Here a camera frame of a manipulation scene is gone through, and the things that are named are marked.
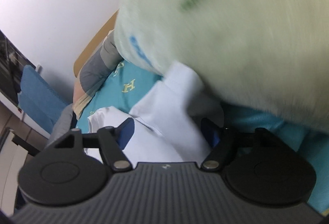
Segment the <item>tan headboard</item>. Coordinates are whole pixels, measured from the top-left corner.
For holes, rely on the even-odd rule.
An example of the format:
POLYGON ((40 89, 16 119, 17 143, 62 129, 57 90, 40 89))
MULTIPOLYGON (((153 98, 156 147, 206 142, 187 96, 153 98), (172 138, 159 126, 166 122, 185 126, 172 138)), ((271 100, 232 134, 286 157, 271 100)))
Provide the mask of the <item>tan headboard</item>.
POLYGON ((95 34, 95 36, 90 40, 88 45, 84 48, 84 50, 80 53, 78 58, 76 59, 73 71, 74 76, 77 78, 78 73, 83 67, 83 65, 87 62, 87 60, 93 55, 94 51, 102 44, 102 41, 106 38, 107 34, 114 29, 115 21, 118 15, 117 10, 110 19, 102 26, 102 28, 95 34))

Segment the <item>grey seat cushion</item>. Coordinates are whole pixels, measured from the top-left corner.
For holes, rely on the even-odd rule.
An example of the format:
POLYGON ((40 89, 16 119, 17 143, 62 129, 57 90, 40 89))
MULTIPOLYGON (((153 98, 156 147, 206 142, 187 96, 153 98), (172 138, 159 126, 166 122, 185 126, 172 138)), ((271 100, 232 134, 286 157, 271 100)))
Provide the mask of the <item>grey seat cushion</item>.
POLYGON ((61 138, 65 135, 69 130, 76 127, 77 118, 73 111, 73 105, 69 104, 62 111, 61 116, 58 121, 55 123, 52 133, 50 135, 49 140, 47 141, 46 147, 51 145, 54 141, 61 138))

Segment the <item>blue covered chair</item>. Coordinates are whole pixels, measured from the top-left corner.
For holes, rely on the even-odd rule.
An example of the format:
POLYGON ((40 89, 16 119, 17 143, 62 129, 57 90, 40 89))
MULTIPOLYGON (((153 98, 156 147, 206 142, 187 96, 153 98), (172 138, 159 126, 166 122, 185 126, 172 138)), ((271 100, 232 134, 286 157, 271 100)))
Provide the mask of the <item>blue covered chair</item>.
POLYGON ((52 133, 55 123, 69 103, 30 65, 23 68, 20 89, 19 107, 43 130, 52 133))

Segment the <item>green fleece blanket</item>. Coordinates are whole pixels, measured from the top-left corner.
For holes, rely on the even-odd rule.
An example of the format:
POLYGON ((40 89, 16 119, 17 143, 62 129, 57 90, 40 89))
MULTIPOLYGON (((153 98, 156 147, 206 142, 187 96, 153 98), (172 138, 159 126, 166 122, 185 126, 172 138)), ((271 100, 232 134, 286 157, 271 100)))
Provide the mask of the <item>green fleece blanket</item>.
POLYGON ((328 131, 328 0, 120 0, 120 55, 176 61, 221 100, 328 131))

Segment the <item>teal patterned bed sheet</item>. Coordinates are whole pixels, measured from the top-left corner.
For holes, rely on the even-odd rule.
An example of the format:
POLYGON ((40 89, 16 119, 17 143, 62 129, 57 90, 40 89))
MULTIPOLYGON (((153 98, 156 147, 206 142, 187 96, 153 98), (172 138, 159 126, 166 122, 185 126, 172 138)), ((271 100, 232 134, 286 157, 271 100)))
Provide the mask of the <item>teal patterned bed sheet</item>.
MULTIPOLYGON (((163 76, 121 61, 107 77, 92 100, 83 110, 77 126, 90 133, 88 117, 103 107, 114 106, 128 113, 163 76)), ((229 127, 241 132, 266 128, 282 139, 292 149, 307 159, 314 167, 317 182, 309 203, 317 211, 328 209, 328 135, 303 126, 292 124, 272 114, 254 109, 220 103, 224 121, 229 127)))

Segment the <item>striped pillow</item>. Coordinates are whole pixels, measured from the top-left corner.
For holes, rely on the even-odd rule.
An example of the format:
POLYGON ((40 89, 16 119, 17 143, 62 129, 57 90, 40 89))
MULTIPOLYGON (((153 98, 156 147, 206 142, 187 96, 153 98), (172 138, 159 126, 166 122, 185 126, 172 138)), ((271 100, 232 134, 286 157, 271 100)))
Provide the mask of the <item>striped pillow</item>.
POLYGON ((122 60, 115 46, 114 31, 111 30, 100 48, 82 66, 75 80, 73 112, 77 118, 81 117, 85 107, 122 60))

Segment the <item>white t-shirt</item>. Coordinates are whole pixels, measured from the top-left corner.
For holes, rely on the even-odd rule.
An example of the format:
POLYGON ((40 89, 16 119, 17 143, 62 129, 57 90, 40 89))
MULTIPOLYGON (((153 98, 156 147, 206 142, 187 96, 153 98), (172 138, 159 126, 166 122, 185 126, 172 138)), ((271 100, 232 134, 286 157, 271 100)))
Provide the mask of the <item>white t-shirt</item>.
POLYGON ((201 120, 224 121, 220 103, 204 93, 204 84, 189 67, 174 63, 163 79, 125 113, 103 107, 88 117, 90 133, 119 127, 118 144, 133 166, 141 162, 201 164, 217 142, 201 133, 201 120))

